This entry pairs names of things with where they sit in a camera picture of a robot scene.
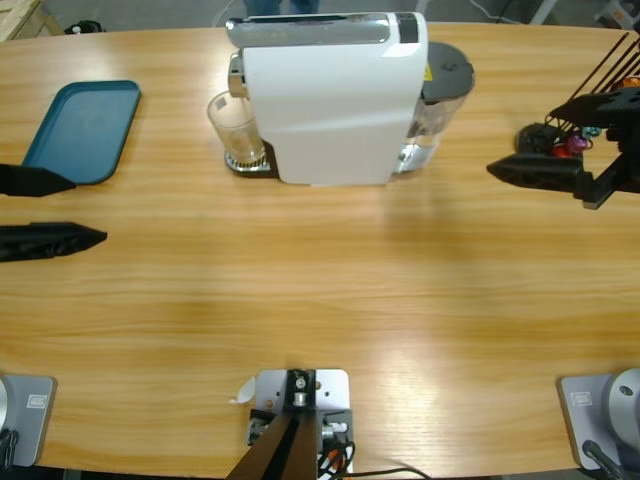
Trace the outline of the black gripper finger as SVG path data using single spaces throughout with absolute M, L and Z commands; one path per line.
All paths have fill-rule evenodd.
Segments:
M 581 95 L 553 109 L 550 116 L 574 125 L 608 125 L 611 115 L 605 113 L 602 108 L 617 96 L 617 93 Z
M 32 222 L 1 226 L 1 261 L 68 256 L 105 241 L 108 234 L 74 222 Z
M 44 197 L 75 188 L 73 181 L 45 168 L 1 165 L 2 195 Z
M 486 170 L 502 182 L 538 190 L 579 191 L 594 180 L 581 158 L 534 153 L 511 154 L 490 163 Z

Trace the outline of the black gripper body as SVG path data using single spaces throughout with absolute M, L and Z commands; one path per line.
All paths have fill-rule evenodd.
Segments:
M 617 191 L 639 192 L 639 89 L 627 88 L 609 94 L 588 95 L 593 109 L 586 125 L 606 129 L 607 138 L 618 146 L 618 157 L 595 178 L 582 200 L 583 207 L 596 210 Z

